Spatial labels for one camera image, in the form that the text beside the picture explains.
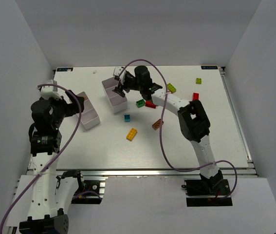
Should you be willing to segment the dark green lego brick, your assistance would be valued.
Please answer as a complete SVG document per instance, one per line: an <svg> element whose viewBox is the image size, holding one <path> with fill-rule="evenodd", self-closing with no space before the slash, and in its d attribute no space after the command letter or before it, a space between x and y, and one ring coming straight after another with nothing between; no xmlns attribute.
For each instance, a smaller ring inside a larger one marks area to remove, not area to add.
<svg viewBox="0 0 276 234"><path fill-rule="evenodd" d="M145 103L146 103L145 100L141 99L141 100L136 101L136 106L138 108L141 108L141 107L145 106Z"/></svg>

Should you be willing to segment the red long lego brick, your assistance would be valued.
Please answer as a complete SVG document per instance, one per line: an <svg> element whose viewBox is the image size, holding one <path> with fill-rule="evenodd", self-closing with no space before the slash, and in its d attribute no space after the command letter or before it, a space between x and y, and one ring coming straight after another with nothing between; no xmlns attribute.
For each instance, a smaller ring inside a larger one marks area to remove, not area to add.
<svg viewBox="0 0 276 234"><path fill-rule="evenodd" d="M149 107L149 108L153 108L153 109L156 109L156 107L157 107L154 103L152 103L150 101L146 101L145 106Z"/></svg>

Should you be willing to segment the yellow long lego brick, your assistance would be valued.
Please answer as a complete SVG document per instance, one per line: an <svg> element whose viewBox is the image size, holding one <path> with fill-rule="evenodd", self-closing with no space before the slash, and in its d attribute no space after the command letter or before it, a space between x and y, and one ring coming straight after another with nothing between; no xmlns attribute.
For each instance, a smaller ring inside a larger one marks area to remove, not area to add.
<svg viewBox="0 0 276 234"><path fill-rule="evenodd" d="M131 128L131 130L129 131L129 133L126 136L126 139L129 141L132 141L135 138L137 132L138 132L137 129Z"/></svg>

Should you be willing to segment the brown long lego brick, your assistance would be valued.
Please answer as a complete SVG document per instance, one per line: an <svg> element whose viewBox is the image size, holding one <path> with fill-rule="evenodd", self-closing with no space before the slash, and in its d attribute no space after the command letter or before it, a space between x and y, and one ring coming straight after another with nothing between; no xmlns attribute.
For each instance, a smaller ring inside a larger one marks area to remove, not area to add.
<svg viewBox="0 0 276 234"><path fill-rule="evenodd" d="M164 124L164 122L163 122L161 119L159 119L159 120L157 120L155 123L152 124L152 128L153 128L154 130L157 130L157 129L159 129L163 124Z"/></svg>

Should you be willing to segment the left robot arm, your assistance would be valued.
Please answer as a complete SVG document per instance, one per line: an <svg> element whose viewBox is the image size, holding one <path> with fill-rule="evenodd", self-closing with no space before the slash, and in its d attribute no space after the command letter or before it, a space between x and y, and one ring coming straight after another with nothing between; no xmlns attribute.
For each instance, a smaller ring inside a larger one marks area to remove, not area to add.
<svg viewBox="0 0 276 234"><path fill-rule="evenodd" d="M66 92L71 103L59 94L41 97L31 106L33 127L30 137L33 162L33 191L27 220L19 224L22 234L66 234L69 231L67 215L71 201L85 189L80 170L56 175L57 154L62 151L60 125L65 117L84 110L84 97L70 90Z"/></svg>

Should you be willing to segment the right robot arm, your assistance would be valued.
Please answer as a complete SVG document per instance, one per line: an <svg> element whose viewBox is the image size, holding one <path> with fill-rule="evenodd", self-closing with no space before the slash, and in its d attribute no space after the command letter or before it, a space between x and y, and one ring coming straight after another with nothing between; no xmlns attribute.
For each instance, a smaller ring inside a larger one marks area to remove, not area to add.
<svg viewBox="0 0 276 234"><path fill-rule="evenodd" d="M113 92L121 97L131 90L138 91L146 101L161 106L175 114L182 135L194 148L200 170L201 183L209 192L214 192L223 180L222 172L215 162L210 146L210 121L199 100L189 101L170 94L165 86L154 83L146 66L140 65L132 75L124 67L115 67L113 76L118 85Z"/></svg>

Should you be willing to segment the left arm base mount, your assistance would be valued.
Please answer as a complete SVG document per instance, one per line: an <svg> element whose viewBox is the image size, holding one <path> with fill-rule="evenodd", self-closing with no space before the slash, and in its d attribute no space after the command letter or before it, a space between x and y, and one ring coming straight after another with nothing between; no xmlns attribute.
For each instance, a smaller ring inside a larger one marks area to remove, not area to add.
<svg viewBox="0 0 276 234"><path fill-rule="evenodd" d="M62 195L64 191L75 188L74 193L68 193L71 204L100 204L100 180L84 179L80 170L68 170L56 176L56 195Z"/></svg>

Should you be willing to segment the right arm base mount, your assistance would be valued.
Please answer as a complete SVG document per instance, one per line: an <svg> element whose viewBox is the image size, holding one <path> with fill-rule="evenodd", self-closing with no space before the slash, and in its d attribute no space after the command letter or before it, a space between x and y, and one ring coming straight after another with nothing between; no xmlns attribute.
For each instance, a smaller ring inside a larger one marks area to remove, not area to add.
<svg viewBox="0 0 276 234"><path fill-rule="evenodd" d="M209 187L201 180L185 180L181 188L186 194L187 207L230 207L233 206L231 196L227 196L230 187L227 179L224 179L214 189Z"/></svg>

